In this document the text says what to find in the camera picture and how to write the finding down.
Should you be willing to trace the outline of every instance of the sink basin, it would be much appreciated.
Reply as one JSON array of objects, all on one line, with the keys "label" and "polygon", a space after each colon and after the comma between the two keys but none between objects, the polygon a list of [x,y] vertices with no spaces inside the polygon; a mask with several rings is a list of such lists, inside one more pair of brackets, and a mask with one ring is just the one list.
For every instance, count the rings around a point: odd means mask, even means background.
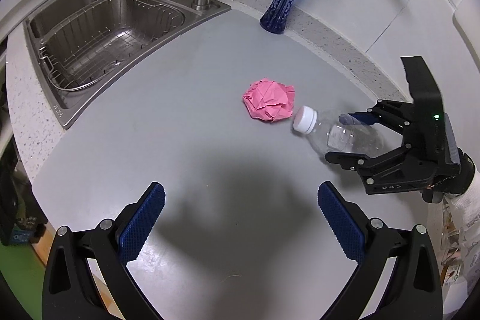
[{"label": "sink basin", "polygon": [[150,53],[228,10],[212,0],[48,0],[25,21],[35,72],[69,128],[98,95]]}]

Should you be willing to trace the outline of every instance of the wire dish rack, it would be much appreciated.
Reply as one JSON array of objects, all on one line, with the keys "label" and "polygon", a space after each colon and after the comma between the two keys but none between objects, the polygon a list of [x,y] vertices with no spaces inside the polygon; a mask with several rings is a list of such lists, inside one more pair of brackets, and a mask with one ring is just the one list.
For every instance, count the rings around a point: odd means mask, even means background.
[{"label": "wire dish rack", "polygon": [[61,91],[87,88],[183,24],[184,15],[157,0],[98,0],[42,40],[40,60]]}]

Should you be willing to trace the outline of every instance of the green floor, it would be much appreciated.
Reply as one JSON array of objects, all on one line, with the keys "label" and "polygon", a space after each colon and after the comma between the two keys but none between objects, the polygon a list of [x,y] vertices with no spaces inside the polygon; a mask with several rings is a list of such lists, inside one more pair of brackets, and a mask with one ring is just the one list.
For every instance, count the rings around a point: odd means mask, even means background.
[{"label": "green floor", "polygon": [[0,243],[0,271],[33,320],[42,318],[42,285],[45,267],[30,245]]}]

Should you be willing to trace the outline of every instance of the white speckled counter edge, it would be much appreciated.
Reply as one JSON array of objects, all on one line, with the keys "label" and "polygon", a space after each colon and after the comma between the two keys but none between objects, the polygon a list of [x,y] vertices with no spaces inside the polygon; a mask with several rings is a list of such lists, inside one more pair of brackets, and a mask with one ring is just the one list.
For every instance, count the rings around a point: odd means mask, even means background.
[{"label": "white speckled counter edge", "polygon": [[[260,17],[272,0],[220,1]],[[292,9],[285,34],[315,52],[373,99],[405,100],[394,83],[366,54],[306,12],[296,7]],[[9,35],[6,76],[15,140],[28,177],[33,182],[65,130],[50,109],[35,75],[22,25]]]}]

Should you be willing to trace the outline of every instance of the gray countertop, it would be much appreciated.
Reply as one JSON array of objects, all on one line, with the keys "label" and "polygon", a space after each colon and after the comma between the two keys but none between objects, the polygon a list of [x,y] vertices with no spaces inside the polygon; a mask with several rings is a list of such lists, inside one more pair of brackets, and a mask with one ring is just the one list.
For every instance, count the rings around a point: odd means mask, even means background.
[{"label": "gray countertop", "polygon": [[263,77],[293,84],[297,108],[373,103],[304,45],[232,10],[99,96],[33,183],[54,228],[72,230],[116,217],[152,181],[163,184],[165,209],[128,268],[166,319],[320,318],[356,265],[318,208],[323,181],[389,226],[426,223],[418,193],[367,196],[354,172],[321,162],[291,120],[251,119],[242,94]]}]

